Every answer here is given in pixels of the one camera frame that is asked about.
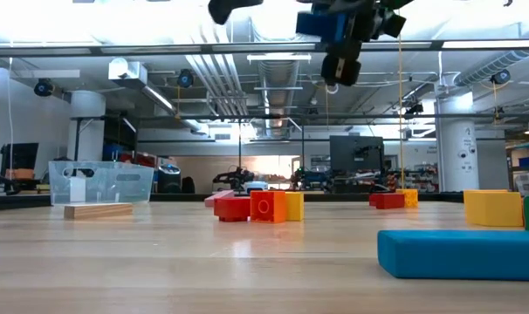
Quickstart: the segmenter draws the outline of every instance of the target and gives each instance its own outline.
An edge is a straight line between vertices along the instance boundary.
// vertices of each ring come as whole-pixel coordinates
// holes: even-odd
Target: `white pillar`
[[[438,99],[438,113],[472,113],[472,92]],[[437,147],[442,192],[478,189],[474,119],[437,119]]]
[[[106,97],[97,92],[76,91],[71,98],[71,117],[99,117],[106,114]],[[79,160],[100,161],[104,145],[105,122],[93,120],[85,127],[89,119],[82,120],[84,130],[79,137]],[[77,121],[69,125],[69,146],[67,157],[74,160]]]

